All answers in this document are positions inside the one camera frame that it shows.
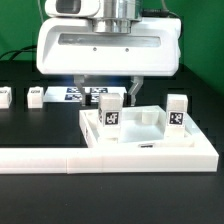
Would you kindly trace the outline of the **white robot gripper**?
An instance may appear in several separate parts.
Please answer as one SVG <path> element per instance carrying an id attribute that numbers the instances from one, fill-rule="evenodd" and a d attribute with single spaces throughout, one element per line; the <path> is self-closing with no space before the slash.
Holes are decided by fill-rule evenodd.
<path id="1" fill-rule="evenodd" d="M 134 75 L 126 95 L 127 105 L 134 106 L 143 76 L 178 70 L 181 20 L 165 12 L 144 16 L 141 0 L 46 0 L 45 12 L 37 68 L 75 75 L 83 106 L 91 105 L 83 75 Z"/>

